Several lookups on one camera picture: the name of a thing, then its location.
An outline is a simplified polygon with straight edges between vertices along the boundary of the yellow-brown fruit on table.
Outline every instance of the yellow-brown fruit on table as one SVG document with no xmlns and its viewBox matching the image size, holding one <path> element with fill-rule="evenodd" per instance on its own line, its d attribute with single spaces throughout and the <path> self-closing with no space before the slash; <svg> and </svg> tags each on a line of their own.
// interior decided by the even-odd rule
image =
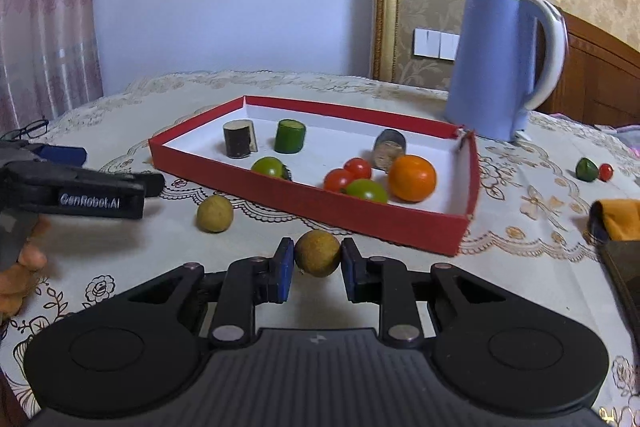
<svg viewBox="0 0 640 427">
<path fill-rule="evenodd" d="M 294 250 L 298 267 L 314 277 L 327 277 L 340 265 L 340 242 L 324 230 L 310 230 Z"/>
<path fill-rule="evenodd" d="M 234 208 L 224 196 L 213 195 L 198 207 L 196 225 L 205 232 L 224 232 L 234 220 Z"/>
</svg>

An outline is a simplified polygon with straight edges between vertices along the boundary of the table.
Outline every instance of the table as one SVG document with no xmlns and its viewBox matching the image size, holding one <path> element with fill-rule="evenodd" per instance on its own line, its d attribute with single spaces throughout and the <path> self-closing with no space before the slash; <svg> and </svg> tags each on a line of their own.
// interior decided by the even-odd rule
<svg viewBox="0 0 640 427">
<path fill-rule="evenodd" d="M 65 115 L 45 141 L 85 147 L 89 168 L 107 172 L 151 170 L 147 139 L 179 121 L 245 94 L 341 103 L 423 118 L 441 119 L 447 93 L 364 78 L 320 74 L 184 73 L 133 83 L 123 94 L 103 98 Z M 531 142 L 479 139 L 481 192 L 476 215 L 452 261 L 469 272 L 587 325 L 609 349 L 610 373 L 594 404 L 603 418 L 631 425 L 640 420 L 640 391 L 632 338 L 594 248 L 583 237 L 591 202 L 640 198 L 640 160 L 617 139 L 578 124 L 532 113 Z M 582 156 L 608 162 L 609 183 L 587 184 L 571 172 Z M 197 204 L 212 190 L 166 175 L 161 198 L 148 200 L 142 221 L 55 217 L 41 241 L 47 272 L 32 298 L 4 331 L 0 367 L 27 415 L 38 410 L 22 372 L 31 335 L 70 312 L 89 308 L 114 293 L 187 261 L 207 271 L 231 261 L 271 256 L 284 236 L 309 229 L 338 236 L 348 231 L 291 216 L 228 196 L 236 210 L 220 235 L 194 227 Z M 409 269 L 428 270 L 436 254 L 353 235 L 363 255 L 384 254 Z M 420 306 L 425 333 L 430 322 Z M 313 279 L 295 273 L 289 301 L 262 305 L 257 327 L 376 327 L 375 305 L 351 305 L 342 276 Z"/>
</svg>

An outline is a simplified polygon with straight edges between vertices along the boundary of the red tomato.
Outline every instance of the red tomato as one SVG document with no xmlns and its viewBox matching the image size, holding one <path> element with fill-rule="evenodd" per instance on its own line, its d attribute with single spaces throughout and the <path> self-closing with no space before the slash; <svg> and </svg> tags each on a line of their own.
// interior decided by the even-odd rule
<svg viewBox="0 0 640 427">
<path fill-rule="evenodd" d="M 344 168 L 351 172 L 357 180 L 371 178 L 371 165 L 362 158 L 351 158 L 344 164 Z"/>
<path fill-rule="evenodd" d="M 322 188 L 331 192 L 340 192 L 343 188 L 354 181 L 355 177 L 345 169 L 334 169 L 324 177 Z"/>
<path fill-rule="evenodd" d="M 613 167 L 608 163 L 603 163 L 598 169 L 598 178 L 604 182 L 608 182 L 613 177 Z"/>
</svg>

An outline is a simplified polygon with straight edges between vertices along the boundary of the pink curtain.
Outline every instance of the pink curtain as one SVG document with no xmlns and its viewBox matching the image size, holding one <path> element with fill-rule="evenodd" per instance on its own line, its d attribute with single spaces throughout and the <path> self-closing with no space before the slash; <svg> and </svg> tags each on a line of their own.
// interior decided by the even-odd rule
<svg viewBox="0 0 640 427">
<path fill-rule="evenodd" d="M 0 134 L 100 96 L 92 0 L 0 0 Z"/>
</svg>

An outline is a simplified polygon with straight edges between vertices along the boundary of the white switch panel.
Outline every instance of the white switch panel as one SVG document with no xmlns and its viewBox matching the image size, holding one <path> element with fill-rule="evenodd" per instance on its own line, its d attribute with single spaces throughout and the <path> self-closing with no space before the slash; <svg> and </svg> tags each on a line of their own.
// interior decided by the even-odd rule
<svg viewBox="0 0 640 427">
<path fill-rule="evenodd" d="M 458 50 L 460 35 L 454 33 L 442 33 L 440 35 L 440 52 L 438 56 L 445 60 L 455 60 Z"/>
<path fill-rule="evenodd" d="M 440 32 L 416 28 L 414 33 L 414 55 L 438 58 L 440 55 Z"/>
</svg>

